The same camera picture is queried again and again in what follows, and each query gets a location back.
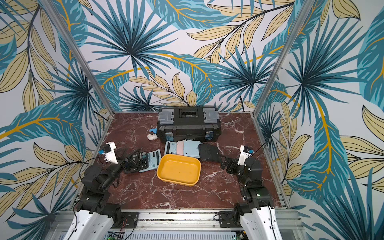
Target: red marble tabletop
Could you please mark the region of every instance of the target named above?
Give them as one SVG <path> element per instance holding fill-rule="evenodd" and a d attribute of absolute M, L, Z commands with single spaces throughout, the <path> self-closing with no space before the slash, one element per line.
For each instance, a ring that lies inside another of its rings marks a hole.
<path fill-rule="evenodd" d="M 258 136 L 250 114 L 220 114 L 222 134 L 213 142 L 223 155 L 239 156 L 240 145 L 260 147 Z M 105 139 L 115 142 L 117 149 L 127 147 L 129 152 L 136 148 L 151 152 L 160 149 L 164 154 L 165 144 L 159 139 L 149 141 L 150 128 L 155 128 L 157 113 L 117 113 L 114 116 Z M 262 151 L 258 157 L 263 165 L 263 184 L 269 190 L 275 205 L 278 195 Z M 237 178 L 220 169 L 215 162 L 202 162 L 200 180 L 193 187 L 161 181 L 155 170 L 143 173 L 121 174 L 119 186 L 110 187 L 108 202 L 121 204 L 123 209 L 177 209 L 177 208 L 232 208 L 243 202 Z"/>

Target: toolbox latch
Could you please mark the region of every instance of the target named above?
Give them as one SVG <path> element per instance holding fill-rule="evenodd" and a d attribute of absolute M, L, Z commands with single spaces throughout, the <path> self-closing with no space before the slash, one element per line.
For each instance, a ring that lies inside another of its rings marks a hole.
<path fill-rule="evenodd" d="M 214 133 L 213 133 L 213 131 L 207 131 L 207 132 L 205 132 L 205 139 L 206 139 L 206 140 L 212 140 L 213 137 L 214 137 Z"/>
<path fill-rule="evenodd" d="M 173 141 L 173 133 L 172 132 L 166 132 L 166 139 L 167 141 Z"/>

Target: wall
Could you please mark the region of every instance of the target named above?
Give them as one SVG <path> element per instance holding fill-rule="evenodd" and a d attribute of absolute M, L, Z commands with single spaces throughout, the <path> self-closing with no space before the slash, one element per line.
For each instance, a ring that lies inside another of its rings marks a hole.
<path fill-rule="evenodd" d="M 309 239 L 383 239 L 384 3 L 341 2 L 298 35 L 258 122 Z"/>
<path fill-rule="evenodd" d="M 231 2 L 89 1 L 81 51 L 114 109 L 252 110 L 303 0 Z"/>
<path fill-rule="evenodd" d="M 0 2 L 0 231 L 1 239 L 41 239 L 69 207 L 108 113 L 44 9 L 20 2 Z M 83 7 L 62 4 L 78 40 Z"/>

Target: black toolbox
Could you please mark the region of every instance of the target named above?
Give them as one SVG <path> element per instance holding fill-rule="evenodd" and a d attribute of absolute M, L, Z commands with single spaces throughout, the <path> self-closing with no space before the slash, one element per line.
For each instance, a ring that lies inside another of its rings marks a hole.
<path fill-rule="evenodd" d="M 157 136 L 162 143 L 185 139 L 217 141 L 221 122 L 215 107 L 162 108 L 157 121 Z"/>

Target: orange tray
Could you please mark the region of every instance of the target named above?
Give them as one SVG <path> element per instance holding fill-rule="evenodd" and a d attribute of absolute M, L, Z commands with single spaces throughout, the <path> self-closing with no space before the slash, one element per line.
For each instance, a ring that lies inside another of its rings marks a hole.
<path fill-rule="evenodd" d="M 164 182 L 194 186 L 200 178 L 201 163 L 193 157 L 166 154 L 157 167 L 157 177 Z"/>

